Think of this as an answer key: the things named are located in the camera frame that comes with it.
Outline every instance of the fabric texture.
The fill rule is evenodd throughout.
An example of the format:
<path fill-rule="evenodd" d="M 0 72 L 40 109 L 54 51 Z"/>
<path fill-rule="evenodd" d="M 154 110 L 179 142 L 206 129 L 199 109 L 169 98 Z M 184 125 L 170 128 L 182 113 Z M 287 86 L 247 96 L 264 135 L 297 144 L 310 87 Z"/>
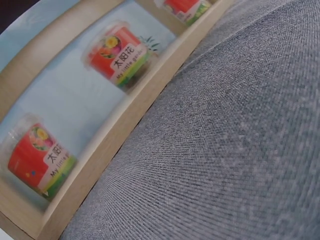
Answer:
<path fill-rule="evenodd" d="M 320 239 L 320 2 L 238 0 L 62 240 Z"/>

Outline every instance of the wooden display rack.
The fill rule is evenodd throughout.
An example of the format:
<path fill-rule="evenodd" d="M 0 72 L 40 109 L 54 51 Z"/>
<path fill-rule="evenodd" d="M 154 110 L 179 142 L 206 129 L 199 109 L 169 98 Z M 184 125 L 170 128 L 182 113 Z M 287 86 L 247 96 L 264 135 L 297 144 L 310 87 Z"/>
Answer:
<path fill-rule="evenodd" d="M 124 1 L 82 0 L 32 39 L 0 73 L 0 121 L 59 52 Z M 14 239 L 59 238 L 139 120 L 234 0 L 212 0 L 214 5 L 188 28 L 157 8 L 152 0 L 136 2 L 176 34 L 177 39 L 106 120 L 45 212 L 23 200 L 0 179 L 0 228 Z"/>

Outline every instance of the red label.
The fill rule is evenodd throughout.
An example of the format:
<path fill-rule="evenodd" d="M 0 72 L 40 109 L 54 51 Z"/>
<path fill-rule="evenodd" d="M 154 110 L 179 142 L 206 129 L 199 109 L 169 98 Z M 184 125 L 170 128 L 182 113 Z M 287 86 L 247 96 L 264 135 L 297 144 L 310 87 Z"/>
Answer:
<path fill-rule="evenodd" d="M 140 40 L 126 27 L 121 27 L 118 31 L 110 34 L 112 31 L 111 29 L 107 32 L 89 54 L 89 57 L 92 57 L 91 66 L 108 79 L 115 75 L 115 67 L 119 69 L 124 66 L 130 54 L 138 51 L 135 48 L 141 44 Z"/>
<path fill-rule="evenodd" d="M 41 125 L 35 124 L 16 145 L 8 169 L 31 188 L 38 188 L 49 166 L 44 158 L 56 139 Z"/>

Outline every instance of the plastic cup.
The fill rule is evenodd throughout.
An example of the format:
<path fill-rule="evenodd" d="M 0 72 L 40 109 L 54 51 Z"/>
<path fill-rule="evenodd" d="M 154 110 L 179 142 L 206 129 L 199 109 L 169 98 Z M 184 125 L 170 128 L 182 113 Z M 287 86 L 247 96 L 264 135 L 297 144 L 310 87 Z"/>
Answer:
<path fill-rule="evenodd" d="M 41 124 L 26 114 L 0 145 L 0 169 L 10 171 L 47 200 L 52 200 L 77 159 Z"/>
<path fill-rule="evenodd" d="M 129 23 L 110 24 L 83 53 L 85 66 L 95 69 L 119 88 L 139 77 L 149 66 L 150 52 L 130 30 Z"/>
<path fill-rule="evenodd" d="M 154 0 L 158 8 L 164 8 L 187 26 L 191 26 L 210 7 L 207 0 Z"/>

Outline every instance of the clear plastic lid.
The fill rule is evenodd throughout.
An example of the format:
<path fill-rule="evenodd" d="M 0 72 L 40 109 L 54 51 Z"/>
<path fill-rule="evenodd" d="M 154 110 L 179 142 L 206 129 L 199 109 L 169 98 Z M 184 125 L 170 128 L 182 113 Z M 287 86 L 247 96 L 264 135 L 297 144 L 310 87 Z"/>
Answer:
<path fill-rule="evenodd" d="M 24 115 L 16 125 L 8 132 L 0 144 L 0 171 L 6 172 L 8 170 L 8 163 L 11 155 L 19 143 L 21 138 L 26 134 L 29 129 L 38 123 L 41 123 L 42 119 L 32 113 Z"/>
<path fill-rule="evenodd" d="M 154 3 L 158 8 L 161 8 L 164 5 L 165 1 L 166 0 L 154 0 Z"/>
<path fill-rule="evenodd" d="M 94 48 L 98 45 L 98 43 L 101 41 L 101 39 L 108 35 L 108 34 L 114 34 L 116 33 L 119 29 L 121 28 L 130 28 L 130 24 L 126 21 L 114 21 L 111 24 L 109 24 L 107 27 L 105 27 L 104 29 L 102 29 L 95 37 L 94 39 L 90 42 L 90 44 L 86 47 L 86 49 L 84 50 L 81 60 L 84 64 L 85 67 L 89 67 L 91 60 L 93 57 L 89 56 L 89 53 L 93 53 L 91 54 L 91 56 L 94 56 L 95 53 Z"/>

